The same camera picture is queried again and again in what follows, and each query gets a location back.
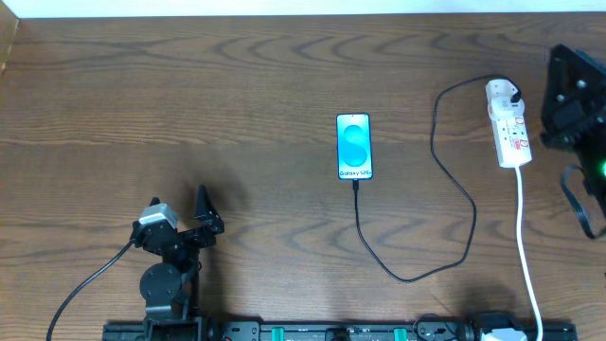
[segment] black cord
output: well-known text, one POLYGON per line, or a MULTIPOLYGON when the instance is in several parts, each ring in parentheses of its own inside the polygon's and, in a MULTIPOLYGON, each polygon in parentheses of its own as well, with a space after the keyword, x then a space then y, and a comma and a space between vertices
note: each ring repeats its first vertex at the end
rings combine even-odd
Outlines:
POLYGON ((53 330, 55 329, 57 320, 59 319, 59 316, 61 316, 61 313, 63 313, 63 310, 65 309, 65 307, 67 307, 67 304, 72 300, 72 298, 74 298, 74 296, 76 296, 76 294, 79 293, 80 290, 82 290, 82 288, 84 288, 88 283, 92 282, 93 279, 97 278, 99 275, 101 275, 103 272, 105 272, 105 270, 107 270, 110 266, 114 265, 114 263, 117 260, 119 260, 120 257, 122 257, 122 255, 124 255, 126 253, 126 251, 128 251, 128 249, 131 247, 131 245, 133 245, 133 243, 134 243, 134 241, 130 241, 129 243, 127 243, 122 248, 122 250, 120 250, 120 252, 118 252, 117 255, 112 258, 112 260, 108 261, 107 264, 103 265, 103 267, 98 269, 95 274, 93 274, 93 275, 91 275, 91 277, 87 278, 81 285, 79 285, 76 289, 74 289, 74 291, 71 294, 69 294, 69 296, 65 299, 65 301, 61 305, 61 307, 59 307, 59 310, 55 313, 55 317, 53 317, 53 320, 50 322, 50 326, 48 326, 48 332, 46 333, 46 341, 51 341, 51 338, 53 335, 53 330))
POLYGON ((580 204, 579 200, 577 200, 572 191, 568 189, 568 186, 566 186, 566 183, 568 183, 568 177, 570 176, 570 173, 572 171, 580 171, 583 173, 583 176, 586 176, 585 171, 579 166, 573 165, 566 167, 564 173, 561 175, 561 190, 566 195, 566 198, 570 202, 570 206, 572 206, 572 209, 575 211, 575 213, 577 213, 577 218, 579 219, 580 227, 583 229, 583 232, 585 232, 585 236, 587 236, 587 238, 589 238, 590 240, 602 237, 606 235, 606 228, 599 231, 597 236, 594 234, 594 231, 591 228, 591 223, 589 222, 589 218, 587 218, 587 214, 585 213, 585 209, 580 204))
POLYGON ((448 170, 446 170, 446 167, 444 167, 444 165, 442 165, 442 163, 439 161, 439 159, 436 156, 436 152, 434 150, 434 137, 436 135, 436 125, 437 125, 437 105, 439 104, 439 101, 441 100, 442 96, 446 95, 446 93, 448 93, 449 91, 462 86, 462 85, 466 85, 469 84, 471 82, 474 81, 480 81, 480 80, 485 80, 485 79, 490 79, 490 78, 498 78, 498 79, 505 79, 510 81, 513 86, 515 86, 518 89, 518 92, 516 94, 513 95, 513 97, 511 97, 511 102, 518 102, 520 100, 520 98, 522 97, 522 90, 520 90, 520 87, 517 86, 509 77, 507 76, 503 76, 503 75, 499 75, 499 74, 492 74, 492 75, 485 75, 485 76, 479 76, 479 77, 475 77, 472 78, 470 80, 466 80, 466 81, 462 81, 460 83, 457 83, 455 85, 452 85, 450 87, 448 87, 446 90, 442 91, 436 99, 436 104, 434 105, 434 123, 432 125, 432 132, 430 135, 430 140, 429 140, 429 145, 430 145, 430 149, 432 152, 432 156, 434 157, 434 159, 436 160, 437 165, 444 171, 444 173, 448 176, 449 179, 451 179, 451 181, 459 188, 459 190, 467 197, 467 199, 470 201, 470 203, 472 204, 472 208, 473 208, 473 221, 472 221, 472 229, 470 230, 470 237, 467 240, 467 246, 465 246, 465 252, 463 252, 463 257, 461 257, 460 260, 455 261, 452 264, 447 264, 444 266, 440 266, 437 269, 428 271, 420 276, 417 276, 415 278, 401 278, 399 276, 397 276, 396 274, 394 274, 393 272, 391 272, 391 270, 389 270, 385 264, 383 264, 383 262, 379 259, 379 257, 374 253, 374 251, 372 251, 372 248, 370 248, 370 246, 368 245, 368 243, 366 242, 366 240, 364 239, 364 236, 362 235, 362 230, 360 229, 360 218, 359 218, 359 213, 358 213, 358 189, 360 187, 358 180, 353 180, 353 203, 354 203, 354 208, 356 211, 356 227, 358 228, 358 236, 360 236, 360 240, 362 241, 362 243, 364 244, 364 246, 366 247, 366 250, 368 250, 368 252, 370 253, 370 255, 377 261, 377 263, 379 263, 379 265, 384 269, 384 271, 387 273, 387 275, 391 276, 393 279, 402 282, 402 283, 411 283, 414 281, 417 281, 419 279, 423 279, 426 278, 428 276, 431 276, 433 274, 435 274, 436 272, 440 272, 443 270, 447 270, 450 268, 453 268, 459 264, 461 264, 463 261, 465 261, 465 259, 467 258, 467 255, 470 252, 470 247, 472 246, 472 239, 473 239, 473 232, 475 231, 475 222, 477 220, 477 208, 475 206, 475 202, 472 199, 472 196, 461 186, 459 185, 458 182, 456 182, 455 178, 448 172, 448 170))

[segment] white power strip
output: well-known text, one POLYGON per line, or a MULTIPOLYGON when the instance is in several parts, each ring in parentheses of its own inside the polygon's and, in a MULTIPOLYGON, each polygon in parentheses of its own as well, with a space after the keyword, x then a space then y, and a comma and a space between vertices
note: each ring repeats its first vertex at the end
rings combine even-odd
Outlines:
POLYGON ((510 102, 517 92, 506 80, 494 80, 486 85, 496 154, 503 168, 515 168, 532 160, 524 122, 524 101, 510 102))
POLYGON ((543 322, 537 298, 534 295, 526 253, 522 240, 522 215, 524 213, 524 194, 522 191, 522 172, 520 166, 530 162, 530 145, 526 134, 524 123, 524 101, 511 102, 512 96, 519 90, 507 80, 494 80, 486 85, 486 97, 489 101, 489 116, 492 122, 492 132, 496 144, 496 154, 499 158, 499 166, 503 168, 514 168, 518 181, 518 214, 515 225, 516 242, 520 253, 520 262, 524 272, 524 280, 530 297, 532 311, 537 321, 537 341, 543 340, 543 322))

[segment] blue phone screen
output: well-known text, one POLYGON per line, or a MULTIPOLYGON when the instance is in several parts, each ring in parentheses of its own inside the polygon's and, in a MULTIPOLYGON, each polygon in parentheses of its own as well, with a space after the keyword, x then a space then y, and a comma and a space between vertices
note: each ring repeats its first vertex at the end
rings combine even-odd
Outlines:
POLYGON ((372 178, 370 116, 368 114, 337 116, 337 153, 340 179, 372 178))

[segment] power strip switch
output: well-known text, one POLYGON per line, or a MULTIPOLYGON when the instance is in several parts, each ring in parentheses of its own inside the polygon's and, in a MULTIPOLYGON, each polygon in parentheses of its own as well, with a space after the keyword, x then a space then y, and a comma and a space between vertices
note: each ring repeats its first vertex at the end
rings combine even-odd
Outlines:
POLYGON ((524 101, 511 102, 518 89, 507 80, 493 80, 486 85, 489 117, 492 122, 499 166, 515 168, 530 160, 530 145, 524 121, 524 101))

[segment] wire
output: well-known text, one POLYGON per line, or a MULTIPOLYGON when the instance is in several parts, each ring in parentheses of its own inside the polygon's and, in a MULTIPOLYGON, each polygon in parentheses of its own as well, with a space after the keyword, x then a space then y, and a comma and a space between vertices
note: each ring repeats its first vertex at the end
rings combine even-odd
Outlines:
POLYGON ((465 251, 463 252, 463 257, 461 257, 460 260, 457 260, 451 264, 440 266, 437 269, 428 271, 415 278, 401 278, 401 277, 397 276, 396 274, 394 274, 393 272, 391 272, 391 270, 389 270, 385 266, 385 264, 383 264, 383 262, 374 253, 374 251, 372 251, 372 248, 368 245, 364 236, 362 235, 362 230, 360 229, 360 218, 359 218, 359 213, 358 213, 358 189, 359 189, 360 185, 358 183, 358 180, 353 180, 353 203, 354 203, 354 208, 356 211, 356 227, 358 228, 358 236, 360 236, 360 240, 366 247, 366 250, 368 250, 370 255, 377 261, 377 263, 379 263, 379 265, 384 269, 384 271, 387 273, 387 275, 391 276, 391 278, 397 280, 398 282, 411 283, 411 282, 417 281, 419 279, 423 279, 428 276, 431 276, 431 275, 435 274, 436 272, 454 268, 457 265, 460 265, 461 263, 463 263, 463 261, 465 261, 465 259, 467 258, 467 255, 470 252, 470 247, 472 246, 473 232, 475 231, 475 222, 477 221, 477 207, 475 206, 475 202, 473 201, 472 196, 455 180, 455 178, 448 172, 448 170, 446 170, 446 167, 444 167, 444 165, 442 165, 442 163, 437 158, 436 151, 434 148, 434 137, 436 135, 436 126, 437 126, 437 106, 439 105, 439 101, 442 99, 442 97, 444 95, 446 95, 448 92, 450 92, 451 90, 454 90, 455 88, 457 88, 459 86, 466 85, 466 84, 469 84, 474 81, 481 81, 481 80, 485 80, 485 79, 489 79, 489 78, 501 78, 501 79, 510 81, 513 84, 513 86, 515 86, 518 89, 518 92, 515 93, 513 95, 513 97, 511 97, 511 101, 517 102, 520 100, 520 98, 522 96, 522 91, 519 90, 520 87, 517 86, 509 77, 500 75, 500 74, 490 74, 490 75, 479 76, 479 77, 475 77, 475 78, 472 78, 472 79, 469 79, 466 81, 462 81, 460 83, 457 83, 455 85, 452 85, 452 86, 446 88, 446 90, 442 91, 437 96, 436 103, 434 104, 434 122, 432 125, 432 132, 430 134, 430 139, 429 139, 429 146, 430 146, 430 150, 432 152, 432 156, 434 157, 434 160, 436 160, 437 165, 442 169, 442 171, 444 171, 444 173, 448 176, 448 178, 451 179, 451 181, 458 187, 458 189, 465 195, 465 197, 467 197, 467 200, 470 201, 470 204, 472 204, 472 209, 473 209, 473 220, 472 220, 472 228, 470 230, 470 237, 467 240, 467 245, 465 246, 465 251))
POLYGON ((107 270, 110 266, 114 265, 114 263, 117 260, 119 260, 120 257, 122 257, 122 255, 124 255, 126 253, 126 251, 128 251, 128 249, 131 247, 131 245, 133 245, 133 243, 134 243, 134 241, 128 242, 122 248, 122 250, 120 250, 120 252, 118 252, 117 255, 112 258, 112 260, 108 261, 107 264, 103 265, 103 267, 98 269, 95 274, 93 274, 93 275, 91 275, 91 277, 87 278, 81 285, 79 285, 76 289, 74 289, 74 291, 71 294, 69 294, 69 296, 65 299, 65 301, 61 305, 61 307, 59 307, 59 310, 57 310, 57 312, 55 313, 53 320, 50 322, 50 326, 48 326, 48 332, 46 333, 46 341, 51 341, 51 338, 53 335, 53 330, 55 329, 57 320, 59 319, 59 316, 61 316, 61 313, 63 313, 63 310, 65 309, 65 307, 67 307, 67 304, 69 304, 69 302, 72 300, 72 298, 74 298, 76 296, 76 294, 79 293, 80 290, 82 290, 82 288, 84 288, 88 283, 92 282, 93 279, 97 278, 99 275, 101 275, 103 272, 105 272, 105 270, 107 270))
POLYGON ((590 240, 600 238, 606 235, 606 228, 599 231, 597 236, 594 234, 594 231, 591 228, 591 223, 589 222, 589 218, 587 218, 587 214, 585 213, 585 209, 580 204, 579 200, 577 200, 572 191, 568 189, 568 186, 566 186, 566 183, 568 182, 568 177, 570 176, 570 173, 572 171, 580 171, 581 173, 583 173, 583 176, 586 177, 585 171, 581 167, 576 165, 566 167, 564 173, 561 175, 561 190, 564 192, 566 198, 570 202, 570 206, 572 206, 572 209, 577 214, 577 219, 579 219, 580 227, 583 229, 583 232, 585 232, 585 236, 587 236, 587 238, 589 238, 590 240))
POLYGON ((516 240, 518 242, 518 251, 520 252, 520 262, 522 263, 522 271, 524 271, 524 281, 526 282, 528 296, 530 296, 530 303, 532 304, 532 312, 534 313, 534 318, 537 320, 537 341, 542 341, 543 322, 541 321, 541 313, 539 312, 537 298, 534 296, 534 290, 532 289, 532 282, 530 281, 530 274, 528 273, 528 265, 526 264, 524 243, 522 241, 522 214, 524 212, 524 194, 522 192, 522 172, 520 171, 520 166, 516 166, 515 176, 518 182, 518 215, 515 221, 515 235, 516 240))

